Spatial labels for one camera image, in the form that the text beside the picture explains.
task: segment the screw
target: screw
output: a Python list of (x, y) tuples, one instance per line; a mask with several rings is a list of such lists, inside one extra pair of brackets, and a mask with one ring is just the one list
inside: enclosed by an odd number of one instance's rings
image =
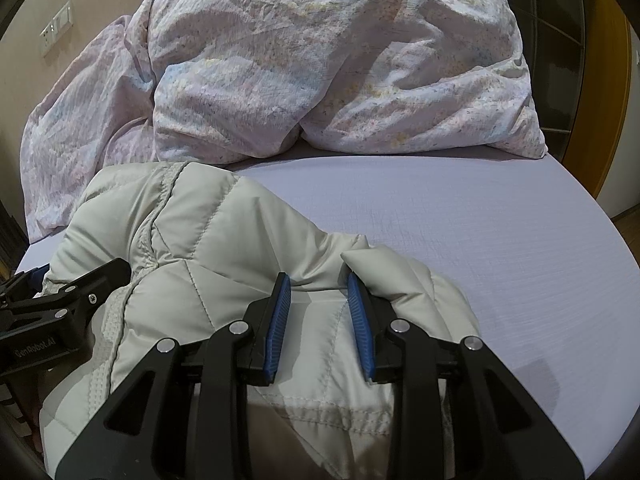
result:
[(174, 347), (175, 347), (175, 341), (169, 338), (161, 339), (160, 341), (158, 341), (158, 344), (156, 345), (156, 349), (163, 354), (170, 352), (171, 350), (174, 349)]
[(399, 334), (401, 334), (407, 332), (411, 325), (409, 325), (409, 322), (404, 319), (395, 319), (391, 322), (390, 327), (394, 332), (398, 332)]
[(484, 344), (482, 343), (482, 339), (479, 337), (470, 335), (469, 337), (465, 337), (465, 346), (469, 348), (469, 350), (479, 350), (484, 346)]
[(229, 332), (232, 334), (240, 335), (245, 333), (247, 330), (249, 330), (249, 325), (244, 321), (234, 321), (229, 325)]

